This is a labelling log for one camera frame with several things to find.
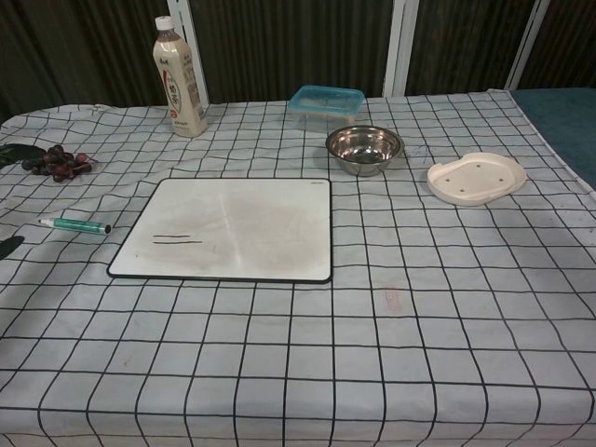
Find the dark curtain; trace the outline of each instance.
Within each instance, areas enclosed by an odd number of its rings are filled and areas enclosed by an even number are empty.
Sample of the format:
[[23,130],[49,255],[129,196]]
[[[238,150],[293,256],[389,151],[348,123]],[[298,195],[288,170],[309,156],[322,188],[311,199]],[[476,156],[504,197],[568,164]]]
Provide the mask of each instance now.
[[518,88],[596,87],[596,1],[551,0]]
[[381,96],[392,0],[191,0],[211,102],[287,100],[303,84]]
[[420,0],[407,95],[503,88],[534,0]]
[[0,122],[66,103],[165,104],[152,57],[166,0],[0,1]]

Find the stainless steel bowl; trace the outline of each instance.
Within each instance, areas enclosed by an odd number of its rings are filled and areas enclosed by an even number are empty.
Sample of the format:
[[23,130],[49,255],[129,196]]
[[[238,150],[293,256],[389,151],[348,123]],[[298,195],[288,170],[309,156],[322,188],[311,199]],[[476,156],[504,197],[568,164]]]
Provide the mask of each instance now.
[[338,129],[325,145],[345,172],[363,177],[380,173],[404,148],[398,135],[375,126]]

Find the bottle cap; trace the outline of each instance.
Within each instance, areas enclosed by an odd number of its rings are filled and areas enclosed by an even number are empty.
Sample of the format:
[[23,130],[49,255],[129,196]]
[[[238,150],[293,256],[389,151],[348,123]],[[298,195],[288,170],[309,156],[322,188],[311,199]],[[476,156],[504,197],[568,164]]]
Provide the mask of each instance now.
[[156,17],[156,27],[158,31],[166,31],[174,29],[174,20],[170,16]]

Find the milk tea bottle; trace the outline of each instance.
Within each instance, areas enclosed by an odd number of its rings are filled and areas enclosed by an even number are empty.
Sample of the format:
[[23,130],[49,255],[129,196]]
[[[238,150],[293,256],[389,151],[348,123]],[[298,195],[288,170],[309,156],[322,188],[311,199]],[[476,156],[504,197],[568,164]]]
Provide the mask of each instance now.
[[156,26],[159,35],[153,47],[153,58],[168,97],[171,124],[178,135],[196,137],[207,128],[207,123],[201,118],[203,108],[198,98],[190,47],[174,32],[170,16],[157,17]]

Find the white tray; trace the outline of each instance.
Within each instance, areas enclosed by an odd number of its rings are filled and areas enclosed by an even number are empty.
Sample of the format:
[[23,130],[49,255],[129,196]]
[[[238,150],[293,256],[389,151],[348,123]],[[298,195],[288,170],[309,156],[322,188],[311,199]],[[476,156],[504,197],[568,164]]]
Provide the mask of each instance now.
[[427,173],[428,187],[445,202],[477,206],[520,189],[525,169],[510,158],[475,152]]

